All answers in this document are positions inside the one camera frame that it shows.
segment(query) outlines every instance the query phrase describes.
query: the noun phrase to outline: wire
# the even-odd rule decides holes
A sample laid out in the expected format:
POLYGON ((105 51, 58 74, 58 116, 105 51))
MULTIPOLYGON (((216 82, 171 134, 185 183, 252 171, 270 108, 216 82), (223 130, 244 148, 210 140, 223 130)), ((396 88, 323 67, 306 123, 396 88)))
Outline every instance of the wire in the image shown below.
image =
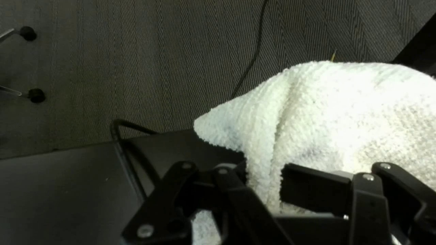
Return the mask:
POLYGON ((233 88, 230 99, 233 99, 236 96, 237 91, 241 88, 244 80, 246 78, 246 74, 249 73, 249 70, 252 69, 255 61, 257 59, 257 55, 259 55, 259 51, 260 51, 260 46, 261 46, 263 18, 264 18, 264 12, 266 12, 264 9, 266 9, 268 1, 270 0, 263 0, 263 3, 261 3, 260 17, 259 17, 259 28, 257 28, 257 36, 256 36, 256 48, 255 48, 253 57, 248 62, 248 65, 244 69, 240 80, 237 81, 236 87, 233 88))
MULTIPOLYGON (((129 159, 128 153, 125 153, 125 148, 127 145, 131 146, 131 144, 127 144, 127 141, 122 140, 121 133, 120 133, 120 126, 125 126, 125 127, 131 127, 135 130, 140 130, 144 131, 147 134, 158 134, 158 131, 151 130, 148 127, 140 126, 137 123, 133 123, 131 121, 125 121, 125 119, 114 119, 110 123, 110 136, 112 138, 116 141, 116 149, 118 152, 118 156, 121 157, 121 161, 124 163, 124 168, 129 176, 129 179, 132 180, 133 189, 136 190, 136 194, 139 197, 142 197, 143 199, 147 198, 147 193, 140 182, 140 178, 135 170, 135 165, 132 163, 132 160, 129 159)), ((155 171, 155 168, 151 165, 150 161, 147 160, 140 160, 142 167, 144 168, 144 171, 148 174, 148 178, 151 179, 152 185, 155 186, 159 182, 159 175, 155 171)))

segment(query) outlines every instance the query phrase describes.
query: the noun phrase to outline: towel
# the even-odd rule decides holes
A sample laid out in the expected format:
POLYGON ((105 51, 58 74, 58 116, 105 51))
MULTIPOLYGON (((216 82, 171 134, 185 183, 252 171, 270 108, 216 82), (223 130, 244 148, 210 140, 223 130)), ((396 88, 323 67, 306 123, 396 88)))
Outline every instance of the towel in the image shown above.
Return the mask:
POLYGON ((354 174, 392 161, 436 189, 436 80, 403 65, 298 63, 193 127, 210 144, 244 152, 248 185, 272 213, 286 209, 286 163, 354 174))

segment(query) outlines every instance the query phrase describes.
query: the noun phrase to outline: bolt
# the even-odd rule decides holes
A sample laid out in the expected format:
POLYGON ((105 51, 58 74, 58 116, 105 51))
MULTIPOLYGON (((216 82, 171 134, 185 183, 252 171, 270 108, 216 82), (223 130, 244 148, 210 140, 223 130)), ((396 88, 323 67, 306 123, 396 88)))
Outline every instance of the bolt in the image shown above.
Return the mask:
POLYGON ((364 176, 366 180, 373 180, 373 179, 375 179, 372 174, 364 174, 362 176, 364 176))
POLYGON ((191 167, 192 167, 192 163, 189 163, 189 161, 185 161, 185 163, 181 164, 181 168, 186 168, 188 170, 191 167))
POLYGON ((380 165, 381 165, 383 168, 387 168, 387 170, 391 168, 391 164, 388 164, 388 163, 381 163, 380 165))
POLYGON ((154 227, 151 224, 148 224, 148 223, 144 223, 144 224, 139 225, 137 229, 136 229, 136 235, 139 238, 148 238, 148 236, 152 235, 152 232, 154 232, 154 227))
POLYGON ((229 172, 229 170, 226 170, 226 168, 219 168, 218 172, 219 172, 219 174, 226 174, 226 172, 229 172))

